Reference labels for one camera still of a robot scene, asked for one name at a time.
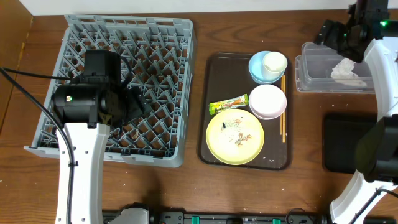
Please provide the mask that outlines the white tissue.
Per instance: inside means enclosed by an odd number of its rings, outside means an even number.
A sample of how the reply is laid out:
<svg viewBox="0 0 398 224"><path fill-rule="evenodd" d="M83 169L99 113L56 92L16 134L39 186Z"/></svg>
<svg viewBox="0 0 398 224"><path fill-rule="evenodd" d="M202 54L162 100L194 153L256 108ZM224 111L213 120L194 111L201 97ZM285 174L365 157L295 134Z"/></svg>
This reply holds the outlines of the white tissue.
<svg viewBox="0 0 398 224"><path fill-rule="evenodd" d="M345 58L332 68L331 78L337 82L348 86L367 87L367 84L359 79L353 72L355 62Z"/></svg>

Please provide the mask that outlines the cream white cup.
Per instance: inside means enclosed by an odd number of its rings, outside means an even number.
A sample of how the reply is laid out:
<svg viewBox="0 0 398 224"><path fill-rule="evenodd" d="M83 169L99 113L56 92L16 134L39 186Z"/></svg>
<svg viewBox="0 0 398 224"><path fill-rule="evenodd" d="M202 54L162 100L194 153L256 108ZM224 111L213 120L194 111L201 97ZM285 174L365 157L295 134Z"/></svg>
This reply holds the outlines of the cream white cup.
<svg viewBox="0 0 398 224"><path fill-rule="evenodd" d="M287 58L280 52L268 52L262 59L262 76L267 82L277 80L287 68Z"/></svg>

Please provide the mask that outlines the green snack bar wrapper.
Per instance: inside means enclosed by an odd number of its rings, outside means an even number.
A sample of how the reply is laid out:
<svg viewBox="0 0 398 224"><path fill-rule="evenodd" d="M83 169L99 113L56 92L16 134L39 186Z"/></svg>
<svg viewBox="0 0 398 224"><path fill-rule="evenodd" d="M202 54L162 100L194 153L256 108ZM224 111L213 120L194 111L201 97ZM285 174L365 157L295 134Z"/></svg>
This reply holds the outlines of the green snack bar wrapper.
<svg viewBox="0 0 398 224"><path fill-rule="evenodd" d="M214 115L228 109L235 109L240 106L246 106L247 104L248 104L248 95L243 94L241 96L231 98L228 100L209 103L208 110L210 115Z"/></svg>

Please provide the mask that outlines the light blue bowl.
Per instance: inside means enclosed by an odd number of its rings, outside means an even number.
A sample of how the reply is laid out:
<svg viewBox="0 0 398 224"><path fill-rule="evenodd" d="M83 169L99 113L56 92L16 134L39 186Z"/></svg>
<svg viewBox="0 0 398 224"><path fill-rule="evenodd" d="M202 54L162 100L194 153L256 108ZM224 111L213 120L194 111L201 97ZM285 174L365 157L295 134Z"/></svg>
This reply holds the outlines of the light blue bowl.
<svg viewBox="0 0 398 224"><path fill-rule="evenodd" d="M264 78L262 76L262 68L263 68L263 58L265 57L266 54L268 54L269 51L261 51L256 54L254 54L250 60L249 60L249 73L251 74L252 79L260 84L273 84L277 80L281 79L283 76L284 72L278 73L276 77L272 78Z"/></svg>

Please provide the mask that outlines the pink bowl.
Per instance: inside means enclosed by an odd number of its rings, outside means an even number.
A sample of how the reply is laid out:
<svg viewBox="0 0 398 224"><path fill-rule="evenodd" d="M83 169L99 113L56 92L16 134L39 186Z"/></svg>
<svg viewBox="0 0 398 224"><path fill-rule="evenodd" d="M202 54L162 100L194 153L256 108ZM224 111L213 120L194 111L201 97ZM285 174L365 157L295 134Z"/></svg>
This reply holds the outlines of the pink bowl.
<svg viewBox="0 0 398 224"><path fill-rule="evenodd" d="M259 119L274 119L286 109L287 97L277 86L259 85L249 94L249 107Z"/></svg>

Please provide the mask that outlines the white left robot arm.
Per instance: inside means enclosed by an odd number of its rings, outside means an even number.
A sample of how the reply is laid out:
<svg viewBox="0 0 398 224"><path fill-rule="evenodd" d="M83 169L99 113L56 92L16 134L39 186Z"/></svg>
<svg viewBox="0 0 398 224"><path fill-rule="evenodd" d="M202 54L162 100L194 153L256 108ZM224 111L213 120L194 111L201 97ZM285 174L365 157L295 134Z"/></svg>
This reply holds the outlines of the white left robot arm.
<svg viewBox="0 0 398 224"><path fill-rule="evenodd" d="M121 80L126 58L88 50L84 71L51 97L57 126L60 177L56 223L102 223L104 152L110 130L151 111L132 75Z"/></svg>

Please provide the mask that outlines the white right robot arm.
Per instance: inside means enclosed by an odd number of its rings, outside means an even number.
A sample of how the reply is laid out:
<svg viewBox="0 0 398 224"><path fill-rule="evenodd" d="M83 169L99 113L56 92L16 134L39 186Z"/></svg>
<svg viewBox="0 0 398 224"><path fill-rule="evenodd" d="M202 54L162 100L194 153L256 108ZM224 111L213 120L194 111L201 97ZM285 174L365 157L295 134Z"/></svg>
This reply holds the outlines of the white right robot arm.
<svg viewBox="0 0 398 224"><path fill-rule="evenodd" d="M357 0L348 13L346 24L326 20L314 43L368 65L377 123L357 144L352 179L315 223L363 223L383 196L397 196L397 21L387 0Z"/></svg>

